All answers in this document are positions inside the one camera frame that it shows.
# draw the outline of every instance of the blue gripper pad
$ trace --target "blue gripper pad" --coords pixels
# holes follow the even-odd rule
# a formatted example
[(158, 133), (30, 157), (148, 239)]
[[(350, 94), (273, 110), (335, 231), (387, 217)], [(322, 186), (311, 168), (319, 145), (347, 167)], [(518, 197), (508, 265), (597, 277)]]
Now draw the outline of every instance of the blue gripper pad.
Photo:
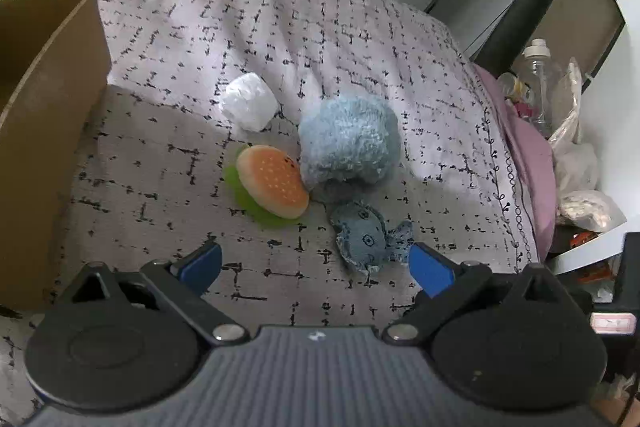
[(178, 281), (197, 295), (202, 295), (220, 275), (222, 248), (215, 241), (207, 241), (193, 253), (171, 266)]
[(409, 250), (409, 272), (433, 298), (454, 283), (459, 267), (424, 243), (415, 243)]

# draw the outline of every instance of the patterned bedspread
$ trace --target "patterned bedspread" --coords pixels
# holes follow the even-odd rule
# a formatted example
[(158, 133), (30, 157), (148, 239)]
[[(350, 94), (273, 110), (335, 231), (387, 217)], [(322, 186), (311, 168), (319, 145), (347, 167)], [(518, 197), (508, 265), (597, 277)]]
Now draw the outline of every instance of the patterned bedspread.
[[(205, 298), (248, 327), (398, 316), (418, 291), (406, 267), (350, 271), (317, 203), (296, 227), (262, 229), (222, 177), (244, 143), (297, 157), (302, 112), (340, 93), (382, 96), (398, 115), (398, 169), (367, 201), (389, 227), (411, 219), (417, 240), (494, 271), (537, 260), (527, 189), (475, 69), (437, 20), (395, 0), (98, 1), (113, 70), (79, 144), (57, 291), (87, 261), (136, 269), (214, 236), (225, 266)], [(248, 71), (281, 107), (258, 134), (218, 105)], [(0, 425), (36, 407), (22, 371), (35, 323), (0, 317)]]

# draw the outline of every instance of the metal screw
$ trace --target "metal screw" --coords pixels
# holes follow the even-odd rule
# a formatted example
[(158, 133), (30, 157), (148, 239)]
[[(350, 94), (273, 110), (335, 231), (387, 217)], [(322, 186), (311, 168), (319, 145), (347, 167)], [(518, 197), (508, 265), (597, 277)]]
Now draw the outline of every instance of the metal screw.
[(238, 341), (245, 335), (244, 328), (238, 324), (220, 324), (213, 330), (213, 337), (220, 342)]
[(418, 336), (418, 329), (411, 324), (394, 324), (386, 330), (395, 341), (410, 341)]

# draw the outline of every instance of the plush hamburger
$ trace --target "plush hamburger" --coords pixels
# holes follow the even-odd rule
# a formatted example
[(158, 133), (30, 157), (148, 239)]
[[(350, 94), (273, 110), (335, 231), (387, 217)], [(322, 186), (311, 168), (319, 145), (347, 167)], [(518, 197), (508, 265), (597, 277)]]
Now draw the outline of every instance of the plush hamburger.
[(275, 147), (244, 149), (236, 167), (226, 170), (225, 180), (234, 187), (236, 200), (266, 225), (287, 224), (287, 220), (300, 217), (309, 204), (297, 163)]

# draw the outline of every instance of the bottle cap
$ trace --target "bottle cap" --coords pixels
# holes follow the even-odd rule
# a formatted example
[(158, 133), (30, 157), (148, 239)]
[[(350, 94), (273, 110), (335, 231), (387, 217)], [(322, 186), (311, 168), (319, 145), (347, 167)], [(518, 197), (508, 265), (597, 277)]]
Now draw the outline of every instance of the bottle cap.
[(546, 47), (545, 39), (533, 39), (531, 45), (524, 48), (523, 55), (529, 57), (551, 57), (551, 51)]

